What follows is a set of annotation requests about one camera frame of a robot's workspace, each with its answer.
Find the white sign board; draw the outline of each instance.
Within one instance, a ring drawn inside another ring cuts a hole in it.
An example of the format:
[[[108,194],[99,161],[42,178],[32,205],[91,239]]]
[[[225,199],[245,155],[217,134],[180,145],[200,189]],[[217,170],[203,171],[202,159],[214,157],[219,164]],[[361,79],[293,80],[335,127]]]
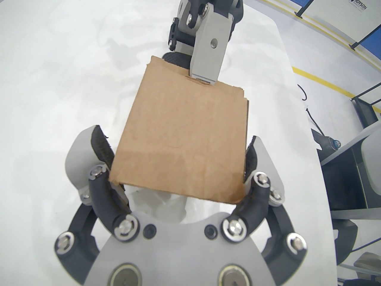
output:
[[[308,11],[357,42],[381,24],[381,0],[314,0]]]

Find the floor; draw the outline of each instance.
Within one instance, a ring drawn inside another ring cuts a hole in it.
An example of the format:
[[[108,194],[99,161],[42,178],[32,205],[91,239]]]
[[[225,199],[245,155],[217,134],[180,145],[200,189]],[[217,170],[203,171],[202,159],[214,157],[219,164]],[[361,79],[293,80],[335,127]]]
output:
[[[244,0],[244,2],[275,21],[293,66],[356,94],[380,82],[379,71],[351,55],[329,38],[262,2],[255,0]],[[299,85],[306,91],[306,107],[325,135],[345,144],[362,130],[348,97],[303,76],[296,75],[296,77]],[[359,227],[355,248],[379,237],[381,221],[362,220],[355,223]],[[352,265],[365,251],[381,255],[381,242],[354,252],[345,263]],[[355,273],[339,267],[338,275],[343,278],[356,278]]]

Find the brown cardboard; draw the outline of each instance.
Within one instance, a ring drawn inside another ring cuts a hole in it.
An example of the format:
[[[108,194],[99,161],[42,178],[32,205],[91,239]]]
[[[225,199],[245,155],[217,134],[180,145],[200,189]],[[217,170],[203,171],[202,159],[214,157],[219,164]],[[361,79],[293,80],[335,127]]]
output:
[[[237,203],[245,196],[248,101],[243,90],[189,77],[152,57],[110,172],[110,181]]]

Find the white table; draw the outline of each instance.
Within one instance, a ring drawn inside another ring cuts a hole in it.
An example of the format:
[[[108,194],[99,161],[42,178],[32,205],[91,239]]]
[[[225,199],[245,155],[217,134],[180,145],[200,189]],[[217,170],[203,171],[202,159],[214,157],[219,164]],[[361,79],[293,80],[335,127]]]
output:
[[[0,4],[2,285],[76,285],[53,252],[80,204],[65,175],[65,156],[80,131],[94,124],[116,149],[146,64],[152,55],[167,52],[179,1]],[[248,140],[252,135],[263,140],[285,185],[294,228],[308,243],[304,263],[287,284],[336,285],[332,225],[315,144],[270,18],[245,8],[219,80],[245,90]],[[184,202],[169,200],[161,206],[162,217],[170,214],[168,206]],[[144,208],[137,200],[135,206]],[[184,222],[193,222],[232,206],[188,199],[186,210]],[[99,224],[93,233],[100,247],[109,237]],[[253,239],[261,249],[268,236],[267,225],[261,225]]]

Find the black cable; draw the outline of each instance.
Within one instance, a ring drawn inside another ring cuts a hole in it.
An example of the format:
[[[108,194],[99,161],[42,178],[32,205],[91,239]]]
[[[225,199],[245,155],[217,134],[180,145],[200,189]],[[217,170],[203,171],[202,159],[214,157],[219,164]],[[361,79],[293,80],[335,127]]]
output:
[[[360,249],[363,249],[363,248],[367,247],[368,245],[371,245],[371,244],[373,244],[373,243],[375,243],[375,242],[377,242],[377,241],[380,241],[380,240],[381,240],[381,237],[380,237],[380,238],[377,238],[376,240],[373,240],[373,241],[371,241],[371,242],[369,242],[369,243],[367,243],[367,244],[364,244],[364,245],[362,245],[362,246],[359,247],[359,248],[353,249],[353,250],[351,251],[351,253],[352,253],[352,252],[355,252],[355,251],[358,251],[358,250],[360,250]]]
[[[323,131],[321,130],[321,128],[317,125],[316,121],[312,118],[312,116],[311,116],[311,114],[310,114],[308,108],[306,109],[306,112],[307,112],[308,115],[310,116],[310,118],[311,118],[313,124],[316,125],[316,128],[320,131],[321,135],[325,136],[324,133],[323,133]]]
[[[306,98],[305,99],[302,99],[302,101],[306,101],[307,100],[307,94],[305,92],[305,90],[303,89],[303,87],[301,87],[299,84],[298,84],[299,88],[303,91],[303,93],[305,94]]]
[[[305,92],[305,90],[303,89],[303,87],[301,87],[299,84],[298,84],[299,88],[303,91],[303,93],[305,93],[305,96],[306,98],[305,99],[302,99],[303,101],[306,101],[307,100],[307,94]],[[306,109],[306,112],[308,113],[309,117],[311,118],[313,124],[316,126],[316,128],[320,131],[321,135],[325,136],[323,131],[321,130],[321,128],[317,125],[316,121],[312,118],[311,116],[311,113],[309,112],[308,108]]]

